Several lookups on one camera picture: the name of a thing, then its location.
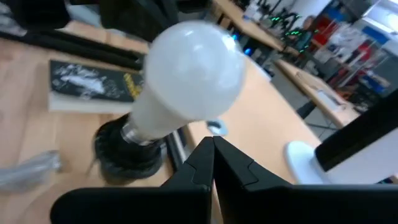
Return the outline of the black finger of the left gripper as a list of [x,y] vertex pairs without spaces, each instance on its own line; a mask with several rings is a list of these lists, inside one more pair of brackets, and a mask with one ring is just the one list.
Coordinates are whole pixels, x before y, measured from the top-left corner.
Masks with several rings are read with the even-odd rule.
[[142,38],[152,42],[161,32],[179,23],[178,7],[175,0],[139,0],[143,18]]
[[99,14],[103,27],[135,35],[147,42],[153,41],[152,18],[137,1],[99,0]]

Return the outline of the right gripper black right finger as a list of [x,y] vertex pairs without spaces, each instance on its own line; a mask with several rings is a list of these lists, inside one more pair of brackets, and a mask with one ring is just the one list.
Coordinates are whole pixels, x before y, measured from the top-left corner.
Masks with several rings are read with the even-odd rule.
[[393,185],[293,185],[222,137],[214,179],[225,223],[397,224]]

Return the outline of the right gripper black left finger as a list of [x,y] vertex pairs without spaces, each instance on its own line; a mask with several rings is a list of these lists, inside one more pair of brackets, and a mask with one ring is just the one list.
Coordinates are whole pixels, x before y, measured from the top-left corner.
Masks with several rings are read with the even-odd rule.
[[205,137],[160,187],[71,190],[50,210],[51,223],[209,223],[213,193],[213,138]]

